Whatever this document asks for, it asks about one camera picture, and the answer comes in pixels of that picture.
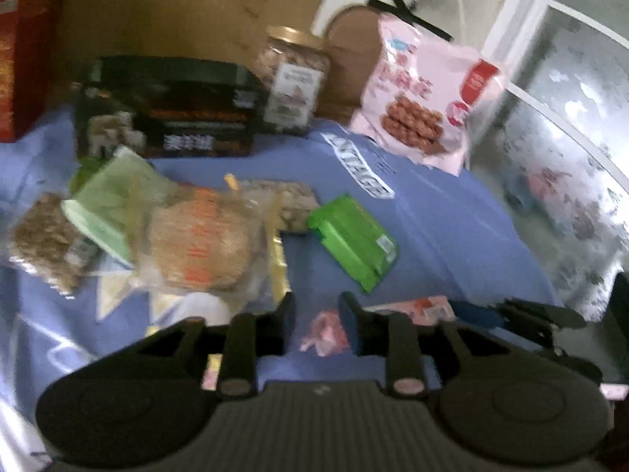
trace blue tablecloth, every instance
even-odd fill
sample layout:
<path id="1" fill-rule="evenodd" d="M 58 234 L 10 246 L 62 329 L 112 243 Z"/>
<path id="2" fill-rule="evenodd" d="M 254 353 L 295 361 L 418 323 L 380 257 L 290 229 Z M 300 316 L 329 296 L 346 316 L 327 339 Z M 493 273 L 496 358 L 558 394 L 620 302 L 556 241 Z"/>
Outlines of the blue tablecloth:
<path id="1" fill-rule="evenodd" d="M 351 143 L 345 141 L 337 155 L 329 136 L 326 141 L 322 133 Z M 351 152 L 352 144 L 360 157 Z M 298 322 L 293 351 L 285 358 L 260 360 L 261 382 L 383 378 L 382 359 L 350 354 L 321 359 L 297 351 L 309 322 L 319 311 L 334 307 L 342 291 L 353 291 L 364 305 L 428 295 L 476 304 L 505 297 L 558 303 L 508 215 L 471 173 L 464 171 L 456 178 L 414 165 L 366 138 L 348 135 L 332 122 L 319 122 L 305 139 L 257 136 L 249 158 L 153 163 L 175 181 L 201 186 L 223 187 L 224 174 L 232 172 L 240 179 L 308 183 L 321 203 L 349 193 L 401 246 L 392 271 L 364 295 L 313 236 L 285 236 Z M 43 118 L 19 143 L 0 144 L 2 231 L 42 191 L 64 186 L 75 167 L 70 108 Z M 371 176 L 370 183 L 378 183 L 375 176 L 385 183 L 389 198 L 365 190 L 355 179 L 364 176 Z M 149 324 L 147 295 L 130 296 L 97 321 L 96 287 L 96 278 L 85 278 L 76 298 L 68 300 L 38 278 L 0 267 L 0 396 L 26 418 L 32 419 L 37 397 L 56 378 L 144 336 Z"/>

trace jar of nuts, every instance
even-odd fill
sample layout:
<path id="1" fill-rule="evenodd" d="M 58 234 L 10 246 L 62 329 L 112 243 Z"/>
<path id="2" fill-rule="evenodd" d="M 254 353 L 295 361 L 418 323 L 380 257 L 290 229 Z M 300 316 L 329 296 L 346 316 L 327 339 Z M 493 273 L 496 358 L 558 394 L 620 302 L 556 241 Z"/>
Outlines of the jar of nuts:
<path id="1" fill-rule="evenodd" d="M 286 26 L 267 29 L 256 74 L 270 90 L 263 120 L 275 133 L 303 135 L 329 72 L 324 40 Z"/>

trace orange object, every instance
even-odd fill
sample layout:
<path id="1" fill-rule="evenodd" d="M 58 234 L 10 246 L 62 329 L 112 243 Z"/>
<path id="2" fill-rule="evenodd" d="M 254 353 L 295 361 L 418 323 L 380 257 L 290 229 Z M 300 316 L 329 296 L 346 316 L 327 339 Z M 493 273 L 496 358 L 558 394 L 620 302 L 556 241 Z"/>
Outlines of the orange object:
<path id="1" fill-rule="evenodd" d="M 59 0 L 0 0 L 0 142 L 18 140 L 45 109 Z"/>

